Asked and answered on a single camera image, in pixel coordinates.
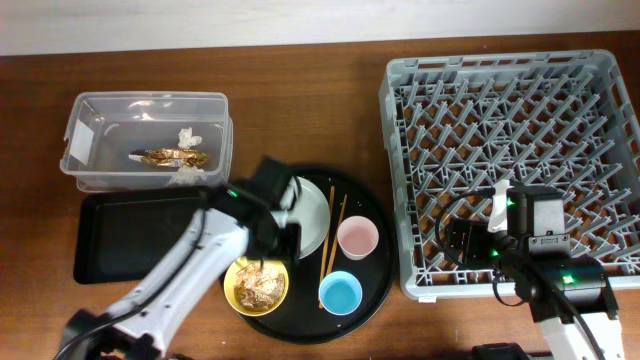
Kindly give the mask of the grey plate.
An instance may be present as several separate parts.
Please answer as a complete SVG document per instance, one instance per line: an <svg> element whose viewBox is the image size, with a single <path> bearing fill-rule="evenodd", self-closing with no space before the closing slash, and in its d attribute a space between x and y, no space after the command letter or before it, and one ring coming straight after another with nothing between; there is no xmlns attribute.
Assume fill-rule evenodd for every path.
<svg viewBox="0 0 640 360"><path fill-rule="evenodd" d="M327 198L314 183L302 177L298 180L301 197L286 219L301 226L300 258L304 258L323 244L329 231L330 210Z"/></svg>

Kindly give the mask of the white tissue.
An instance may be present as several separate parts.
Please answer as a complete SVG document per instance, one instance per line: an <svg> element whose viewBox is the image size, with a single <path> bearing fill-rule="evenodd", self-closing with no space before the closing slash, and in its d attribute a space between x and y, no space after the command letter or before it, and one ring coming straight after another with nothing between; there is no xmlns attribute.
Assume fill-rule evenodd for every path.
<svg viewBox="0 0 640 360"><path fill-rule="evenodd" d="M196 166L181 166L169 180L169 186L190 186L205 181L204 170Z"/></svg>
<svg viewBox="0 0 640 360"><path fill-rule="evenodd" d="M191 127L181 129L178 133L178 139L178 147L184 150L189 150L202 142L202 137L194 135Z"/></svg>

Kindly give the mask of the yellow bowl with food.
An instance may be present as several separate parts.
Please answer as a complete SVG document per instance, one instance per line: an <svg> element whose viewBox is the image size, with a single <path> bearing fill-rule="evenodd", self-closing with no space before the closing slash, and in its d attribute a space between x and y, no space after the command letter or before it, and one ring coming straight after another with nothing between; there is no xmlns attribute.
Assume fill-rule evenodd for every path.
<svg viewBox="0 0 640 360"><path fill-rule="evenodd" d="M259 317L273 312L284 301L289 276L281 261L236 259L222 281L228 303L240 314Z"/></svg>

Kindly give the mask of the brown gold snack wrapper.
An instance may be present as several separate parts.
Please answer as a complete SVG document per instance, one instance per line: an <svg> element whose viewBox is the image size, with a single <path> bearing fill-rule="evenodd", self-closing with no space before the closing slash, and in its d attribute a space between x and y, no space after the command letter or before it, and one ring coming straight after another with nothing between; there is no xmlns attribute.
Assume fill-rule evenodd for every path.
<svg viewBox="0 0 640 360"><path fill-rule="evenodd" d="M198 167L209 160L209 155L192 149L161 148L157 150L135 150L128 155L130 160L168 168L183 166Z"/></svg>

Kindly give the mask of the blue cup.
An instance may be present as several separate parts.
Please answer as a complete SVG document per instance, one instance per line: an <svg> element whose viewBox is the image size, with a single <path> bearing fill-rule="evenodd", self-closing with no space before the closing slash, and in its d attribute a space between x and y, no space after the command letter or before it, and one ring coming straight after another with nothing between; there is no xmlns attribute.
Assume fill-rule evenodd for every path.
<svg viewBox="0 0 640 360"><path fill-rule="evenodd" d="M363 290L359 280L349 272L335 271L319 285L319 301L330 314L346 316L361 304Z"/></svg>

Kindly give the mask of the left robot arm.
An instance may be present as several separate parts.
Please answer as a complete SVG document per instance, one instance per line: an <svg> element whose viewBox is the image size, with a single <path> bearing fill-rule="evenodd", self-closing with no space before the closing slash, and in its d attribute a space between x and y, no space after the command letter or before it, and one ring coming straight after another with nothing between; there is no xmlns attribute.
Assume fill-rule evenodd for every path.
<svg viewBox="0 0 640 360"><path fill-rule="evenodd" d="M160 359L209 287L238 258L295 262L301 227L286 217L302 198L292 168L265 157L236 184L156 190L161 199L191 195L196 210L167 254L126 296L96 316L78 311L67 323L59 359Z"/></svg>

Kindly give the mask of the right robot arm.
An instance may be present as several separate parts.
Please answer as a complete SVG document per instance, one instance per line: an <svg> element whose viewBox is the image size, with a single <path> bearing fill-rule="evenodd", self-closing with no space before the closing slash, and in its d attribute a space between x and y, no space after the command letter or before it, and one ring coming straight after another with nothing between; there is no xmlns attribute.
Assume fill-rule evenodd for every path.
<svg viewBox="0 0 640 360"><path fill-rule="evenodd" d="M488 199L488 220L454 218L442 226L461 194L435 219L439 250L463 270L493 269L513 281L554 359L622 359L619 307L603 266L570 254L560 191L500 181L475 191Z"/></svg>

